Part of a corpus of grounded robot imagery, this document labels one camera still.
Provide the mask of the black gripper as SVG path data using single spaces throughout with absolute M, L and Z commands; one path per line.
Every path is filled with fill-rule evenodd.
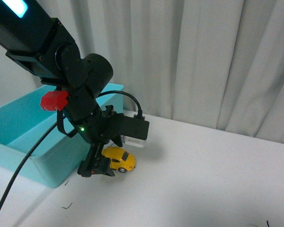
M 121 147 L 123 143 L 122 125 L 124 114 L 117 113 L 113 106 L 108 105 L 105 111 L 97 109 L 90 117 L 77 125 L 77 132 L 90 144 L 85 160 L 81 161 L 77 174 L 82 177 L 91 177 L 99 174 L 115 176 L 110 167 L 111 159 L 102 157 L 104 144 L 113 141 Z

